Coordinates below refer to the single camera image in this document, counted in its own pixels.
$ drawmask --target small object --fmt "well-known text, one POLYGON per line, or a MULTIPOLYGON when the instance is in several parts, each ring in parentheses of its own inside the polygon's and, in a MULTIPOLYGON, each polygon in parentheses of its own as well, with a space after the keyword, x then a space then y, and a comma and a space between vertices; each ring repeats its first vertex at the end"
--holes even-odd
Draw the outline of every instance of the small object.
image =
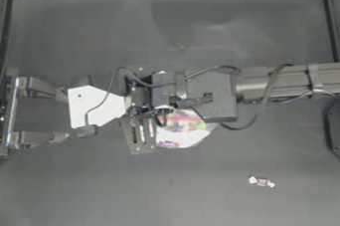
POLYGON ((250 181, 250 184, 258 184, 258 186, 262 186, 262 187, 271 187, 271 188, 275 187, 275 183, 264 177, 250 176, 248 181, 250 181))

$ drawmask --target black surface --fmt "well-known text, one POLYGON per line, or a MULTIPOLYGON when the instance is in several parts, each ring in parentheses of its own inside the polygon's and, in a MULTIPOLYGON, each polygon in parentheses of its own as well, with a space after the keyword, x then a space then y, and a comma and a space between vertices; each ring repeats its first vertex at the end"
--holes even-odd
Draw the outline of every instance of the black surface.
MULTIPOLYGON (((8 49, 10 65, 58 86, 87 74, 103 86, 122 65, 332 61, 322 0, 15 0, 8 49)), ((220 128, 187 150, 130 155, 112 122, 95 138, 16 153, 2 166, 0 223, 338 224, 340 162, 322 109, 270 106, 252 129, 220 128), (251 174, 276 187, 250 185, 251 174)), ((19 126, 68 124, 64 106, 23 103, 19 126)))

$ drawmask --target robotic arm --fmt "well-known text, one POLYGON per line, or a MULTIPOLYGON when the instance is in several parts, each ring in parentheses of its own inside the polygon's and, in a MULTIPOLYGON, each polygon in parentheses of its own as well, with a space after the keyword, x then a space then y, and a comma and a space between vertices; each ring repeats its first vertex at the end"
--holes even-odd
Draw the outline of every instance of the robotic arm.
MULTIPOLYGON (((6 75, 2 82, 6 87, 2 94, 7 95, 2 98, 3 155, 7 155, 8 148, 60 142, 68 137, 67 133, 42 134, 42 132, 14 131, 15 108, 23 91, 30 92, 27 95, 31 96, 66 101, 63 93, 44 82, 34 80, 40 85, 46 84, 43 88, 48 93, 44 89, 42 92, 32 84, 28 86, 30 82, 23 85, 23 80, 32 79, 6 75)), ((68 89, 71 122, 72 128, 78 130, 78 137, 96 134, 99 126, 119 118, 132 153, 146 153, 156 149, 158 129, 167 126, 168 115, 174 111, 192 110, 207 124, 219 123, 230 130, 242 130, 254 125, 267 103, 290 103, 303 98, 322 97, 340 99, 340 64, 338 63, 282 65, 276 69, 244 70, 234 66, 216 66, 199 72, 160 72, 147 77, 139 77, 128 69, 119 68, 107 91, 92 86, 68 89), (119 96, 112 94, 118 83, 119 96), (258 112, 244 126, 230 124, 238 121, 239 104, 259 104, 258 112)), ((338 108, 340 107, 335 104, 330 109, 327 132, 332 149, 340 155, 338 149, 340 140, 335 138, 340 117, 338 119, 332 116, 340 111, 338 108)))

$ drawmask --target candy wrapper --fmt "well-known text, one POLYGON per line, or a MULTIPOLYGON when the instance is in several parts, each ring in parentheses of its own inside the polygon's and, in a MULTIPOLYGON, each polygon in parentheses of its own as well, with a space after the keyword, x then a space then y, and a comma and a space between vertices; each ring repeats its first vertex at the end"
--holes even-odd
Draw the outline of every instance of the candy wrapper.
POLYGON ((168 114, 168 125, 158 127, 158 146, 188 148, 211 134, 216 124, 207 124, 195 111, 176 110, 168 114))

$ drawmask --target wire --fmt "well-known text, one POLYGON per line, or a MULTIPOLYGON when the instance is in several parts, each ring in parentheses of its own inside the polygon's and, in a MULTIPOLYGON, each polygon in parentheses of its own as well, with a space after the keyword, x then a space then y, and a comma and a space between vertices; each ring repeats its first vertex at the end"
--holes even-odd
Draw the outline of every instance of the wire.
POLYGON ((214 66, 214 67, 211 67, 211 68, 207 68, 207 69, 204 69, 204 70, 202 70, 202 71, 195 72, 194 74, 188 75, 184 79, 186 79, 186 80, 192 79, 192 78, 200 76, 202 74, 204 74, 204 73, 207 73, 207 72, 210 72, 210 71, 215 71, 215 70, 220 70, 220 69, 231 69, 231 70, 234 70, 234 71, 240 72, 240 69, 239 69, 238 67, 235 67, 235 66, 231 66, 231 65, 220 65, 220 66, 214 66))
POLYGON ((334 97, 335 99, 340 100, 340 96, 338 96, 336 94, 334 94, 332 92, 328 91, 323 91, 324 94, 330 95, 331 97, 334 97))
POLYGON ((96 110, 107 101, 108 97, 110 97, 110 94, 111 94, 111 91, 112 91, 112 87, 114 87, 114 83, 115 83, 115 80, 116 80, 116 77, 119 75, 119 72, 120 70, 124 69, 124 67, 119 67, 114 72, 112 72, 112 77, 111 77, 111 82, 110 82, 110 86, 108 86, 108 89, 107 89, 107 94, 102 100, 102 102, 94 106, 91 109, 87 110, 86 112, 86 125, 90 125, 90 113, 96 110))
POLYGON ((312 92, 311 92, 311 91, 303 93, 300 96, 296 96, 296 97, 294 97, 292 99, 288 99, 288 100, 286 100, 286 101, 279 101, 278 103, 280 103, 280 104, 288 104, 288 103, 296 102, 298 100, 306 98, 306 97, 310 96, 310 95, 312 95, 312 92))
POLYGON ((163 121, 160 121, 159 119, 158 112, 154 113, 154 120, 158 126, 166 127, 168 125, 167 111, 166 110, 162 110, 162 111, 163 111, 163 121))
POLYGON ((263 112, 263 110, 266 109, 266 106, 267 106, 267 103, 270 101, 270 97, 271 97, 271 94, 272 94, 272 90, 274 90, 274 87, 275 87, 275 83, 276 83, 276 79, 278 79, 278 76, 283 70, 284 67, 288 67, 288 66, 292 66, 291 64, 283 64, 280 65, 274 71, 272 73, 270 74, 270 80, 268 80, 268 84, 266 86, 266 89, 264 89, 264 93, 263 93, 263 100, 262 100, 262 103, 256 109, 256 113, 252 117, 252 119, 248 121, 248 123, 244 125, 244 126, 231 126, 226 123, 222 123, 220 125, 227 128, 228 130, 243 130, 243 129, 247 129, 250 128, 255 123, 256 123, 256 120, 263 112))
POLYGON ((152 85, 152 84, 148 84, 147 82, 144 82, 138 76, 136 74, 130 70, 127 69, 126 67, 122 67, 127 73, 130 74, 128 77, 131 77, 142 86, 144 87, 148 87, 148 88, 158 88, 158 87, 163 87, 163 86, 170 86, 170 85, 175 85, 175 82, 166 82, 166 83, 162 83, 162 84, 156 84, 156 85, 152 85))

